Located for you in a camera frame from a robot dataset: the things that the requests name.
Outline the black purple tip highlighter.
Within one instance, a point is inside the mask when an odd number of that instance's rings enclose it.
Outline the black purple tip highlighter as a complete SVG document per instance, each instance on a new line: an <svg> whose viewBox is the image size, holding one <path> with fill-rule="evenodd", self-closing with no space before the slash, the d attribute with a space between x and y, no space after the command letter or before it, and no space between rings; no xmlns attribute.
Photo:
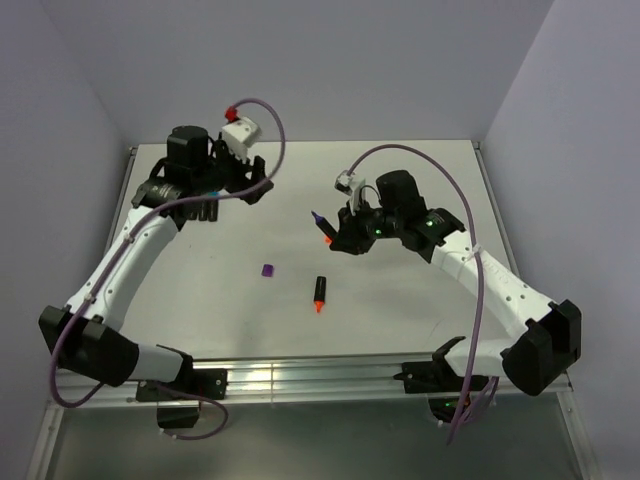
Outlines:
<svg viewBox="0 0 640 480"><path fill-rule="evenodd" d="M311 211L311 214L314 218L315 225L322 231L325 237L329 237L333 241L335 236L337 235L337 231L333 228L329 221L315 211Z"/></svg>

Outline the black blue tip highlighter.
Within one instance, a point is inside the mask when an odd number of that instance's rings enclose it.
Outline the black blue tip highlighter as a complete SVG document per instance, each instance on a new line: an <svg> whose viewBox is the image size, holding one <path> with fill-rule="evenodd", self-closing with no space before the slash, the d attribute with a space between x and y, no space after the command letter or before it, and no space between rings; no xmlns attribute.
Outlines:
<svg viewBox="0 0 640 480"><path fill-rule="evenodd" d="M210 201L208 206L207 219L209 222L216 222L219 216L219 202Z"/></svg>

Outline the black green tip highlighter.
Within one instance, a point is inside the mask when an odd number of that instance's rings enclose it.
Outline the black green tip highlighter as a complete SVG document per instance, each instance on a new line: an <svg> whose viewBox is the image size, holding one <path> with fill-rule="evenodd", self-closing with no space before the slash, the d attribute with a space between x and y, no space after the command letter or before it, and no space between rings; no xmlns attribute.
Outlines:
<svg viewBox="0 0 640 480"><path fill-rule="evenodd" d="M207 202L203 202L198 212L198 220L207 222L209 220L209 206Z"/></svg>

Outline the purple pen cap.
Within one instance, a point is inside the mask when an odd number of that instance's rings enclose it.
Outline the purple pen cap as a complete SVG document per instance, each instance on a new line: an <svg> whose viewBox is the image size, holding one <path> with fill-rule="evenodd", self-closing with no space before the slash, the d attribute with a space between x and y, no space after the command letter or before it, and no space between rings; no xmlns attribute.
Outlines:
<svg viewBox="0 0 640 480"><path fill-rule="evenodd" d="M275 267L271 264L264 264L262 269L262 275L264 277L272 277L274 275Z"/></svg>

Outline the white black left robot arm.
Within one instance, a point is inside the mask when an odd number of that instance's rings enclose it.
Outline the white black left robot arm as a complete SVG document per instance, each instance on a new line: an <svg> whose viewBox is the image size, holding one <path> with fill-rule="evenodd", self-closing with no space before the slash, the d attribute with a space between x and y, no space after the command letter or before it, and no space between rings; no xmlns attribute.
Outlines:
<svg viewBox="0 0 640 480"><path fill-rule="evenodd" d="M165 155L136 189L99 265L63 306L46 307L38 319L51 353L51 381L66 369L100 385L157 381L172 399L191 394L190 355L139 344L120 330L151 267L199 208L231 198L255 204L272 189L264 159L249 155L260 135L247 117L228 121L216 138L197 126L172 130Z"/></svg>

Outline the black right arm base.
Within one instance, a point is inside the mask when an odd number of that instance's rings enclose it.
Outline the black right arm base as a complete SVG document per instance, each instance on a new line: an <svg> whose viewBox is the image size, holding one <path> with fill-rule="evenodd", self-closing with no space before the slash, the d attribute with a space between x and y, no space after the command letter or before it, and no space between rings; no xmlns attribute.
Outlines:
<svg viewBox="0 0 640 480"><path fill-rule="evenodd" d="M453 392L452 397L429 401L431 412L437 420L447 424L453 420L464 378L454 372L442 352L435 352L429 361L402 363L401 371L393 379L403 383L406 394Z"/></svg>

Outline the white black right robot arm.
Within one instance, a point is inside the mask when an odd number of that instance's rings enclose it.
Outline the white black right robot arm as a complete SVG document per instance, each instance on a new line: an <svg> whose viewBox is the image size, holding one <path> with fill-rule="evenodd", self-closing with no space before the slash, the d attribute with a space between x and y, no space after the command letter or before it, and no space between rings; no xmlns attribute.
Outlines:
<svg viewBox="0 0 640 480"><path fill-rule="evenodd" d="M382 239L395 238L482 300L504 327L503 340L455 337L432 355L427 386L456 391L473 367L471 387L483 388L491 377L505 377L529 396L537 396L573 365L581 354L581 312L569 300L554 302L526 285L490 253L473 244L470 232L443 208L429 208L415 179L405 170L380 176L379 207L363 197L364 180L341 173L335 182L348 195L338 212L339 227L327 235L333 251L367 253Z"/></svg>

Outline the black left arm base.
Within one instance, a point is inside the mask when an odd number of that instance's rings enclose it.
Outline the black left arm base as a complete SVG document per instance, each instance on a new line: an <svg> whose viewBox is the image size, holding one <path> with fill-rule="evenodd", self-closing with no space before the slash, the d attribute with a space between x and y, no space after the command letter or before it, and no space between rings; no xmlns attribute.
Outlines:
<svg viewBox="0 0 640 480"><path fill-rule="evenodd" d="M220 403L226 396L228 371L224 368L196 369L185 379L170 383L140 381L135 400L139 403L156 404L156 421L164 433L179 439L209 437L221 432L228 423L229 412ZM203 410L209 404L222 414L220 424L210 433L186 435L180 430L195 427Z"/></svg>

